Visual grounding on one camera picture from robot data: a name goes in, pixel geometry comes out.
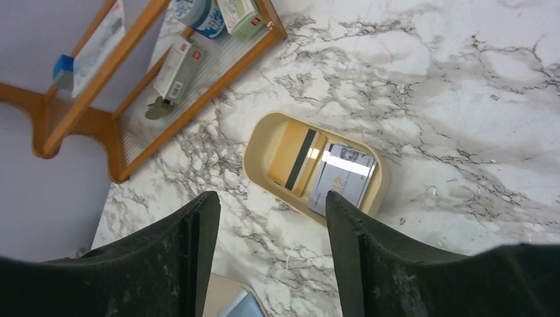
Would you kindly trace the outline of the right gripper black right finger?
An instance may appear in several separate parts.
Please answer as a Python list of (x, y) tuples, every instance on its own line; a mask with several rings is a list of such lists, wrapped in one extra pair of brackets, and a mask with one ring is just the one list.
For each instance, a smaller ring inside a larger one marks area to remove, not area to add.
[(465, 256), (410, 238), (337, 192), (326, 220), (344, 316), (558, 316), (559, 246)]

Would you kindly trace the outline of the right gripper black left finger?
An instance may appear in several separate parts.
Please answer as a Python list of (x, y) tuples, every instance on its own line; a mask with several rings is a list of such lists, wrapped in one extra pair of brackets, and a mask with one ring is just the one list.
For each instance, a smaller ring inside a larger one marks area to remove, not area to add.
[(201, 316), (221, 204), (203, 192), (79, 258), (1, 258), (2, 316)]

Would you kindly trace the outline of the beige leather card holder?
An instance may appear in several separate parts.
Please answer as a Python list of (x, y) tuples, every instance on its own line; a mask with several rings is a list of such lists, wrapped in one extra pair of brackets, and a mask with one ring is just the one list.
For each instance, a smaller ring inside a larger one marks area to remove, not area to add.
[(218, 311), (228, 306), (241, 289), (250, 291), (256, 297), (260, 308), (264, 310), (265, 316), (269, 316), (262, 301), (251, 286), (212, 273), (209, 279), (203, 317), (216, 317)]

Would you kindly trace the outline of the grey card with black stripe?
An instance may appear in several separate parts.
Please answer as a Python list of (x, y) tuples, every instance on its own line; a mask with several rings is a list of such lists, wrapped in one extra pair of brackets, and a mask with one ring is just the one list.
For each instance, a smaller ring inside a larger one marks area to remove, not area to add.
[(376, 168), (377, 159), (346, 143), (327, 143), (312, 186), (307, 207), (324, 216), (329, 191), (342, 195), (354, 206), (360, 206)]

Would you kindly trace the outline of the orange wooden shelf rack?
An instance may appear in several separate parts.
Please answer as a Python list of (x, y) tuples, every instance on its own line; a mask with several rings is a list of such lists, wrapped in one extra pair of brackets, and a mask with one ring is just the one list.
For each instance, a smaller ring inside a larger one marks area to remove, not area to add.
[[(229, 35), (208, 40), (181, 26), (181, 36), (215, 50), (208, 53), (171, 116), (149, 133), (133, 118), (143, 115), (141, 95), (153, 90), (170, 48), (165, 47), (154, 62), (135, 67), (129, 62), (147, 49), (146, 37), (165, 27), (171, 5), (170, 1), (2, 1), (1, 132), (26, 132), (21, 144), (41, 159), (54, 158), (68, 136), (91, 138), (106, 153), (109, 179), (125, 182), (253, 61), (287, 36), (271, 1), (256, 3), (258, 22), (265, 30), (249, 42)], [(125, 11), (123, 38), (94, 68), (82, 96), (64, 96), (51, 82), (56, 51), (72, 45), (71, 56), (76, 57), (118, 7)]]

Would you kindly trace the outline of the grey white stapler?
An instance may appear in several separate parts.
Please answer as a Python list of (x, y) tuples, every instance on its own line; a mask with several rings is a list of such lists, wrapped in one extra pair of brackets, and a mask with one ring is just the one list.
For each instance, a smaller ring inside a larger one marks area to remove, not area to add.
[(158, 120), (174, 111), (183, 101), (206, 57), (207, 51), (202, 46), (184, 36), (175, 39), (153, 82), (158, 96), (148, 104), (146, 119)]

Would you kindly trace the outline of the blue capped item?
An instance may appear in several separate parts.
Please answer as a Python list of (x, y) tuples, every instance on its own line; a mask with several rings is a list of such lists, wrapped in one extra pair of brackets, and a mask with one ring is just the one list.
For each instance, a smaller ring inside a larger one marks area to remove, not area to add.
[(52, 85), (63, 89), (73, 89), (73, 61), (68, 55), (60, 55), (53, 67)]

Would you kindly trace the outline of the white flat package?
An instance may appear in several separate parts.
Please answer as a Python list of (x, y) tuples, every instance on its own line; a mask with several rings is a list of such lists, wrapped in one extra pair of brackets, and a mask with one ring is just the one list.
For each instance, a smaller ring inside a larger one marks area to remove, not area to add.
[(117, 0), (74, 58), (72, 98), (82, 93), (125, 33), (123, 1)]

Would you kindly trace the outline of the blue white tape roll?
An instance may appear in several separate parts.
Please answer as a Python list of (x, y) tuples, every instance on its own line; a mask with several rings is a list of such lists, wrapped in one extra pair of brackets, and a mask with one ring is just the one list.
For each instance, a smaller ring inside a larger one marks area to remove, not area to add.
[(174, 0), (174, 18), (208, 39), (226, 32), (225, 21), (217, 4), (211, 0)]

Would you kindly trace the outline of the small green white box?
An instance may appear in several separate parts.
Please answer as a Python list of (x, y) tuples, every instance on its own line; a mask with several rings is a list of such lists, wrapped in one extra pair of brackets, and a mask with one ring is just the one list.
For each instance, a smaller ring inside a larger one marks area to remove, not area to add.
[(217, 0), (228, 33), (245, 42), (265, 25), (256, 2), (253, 0)]

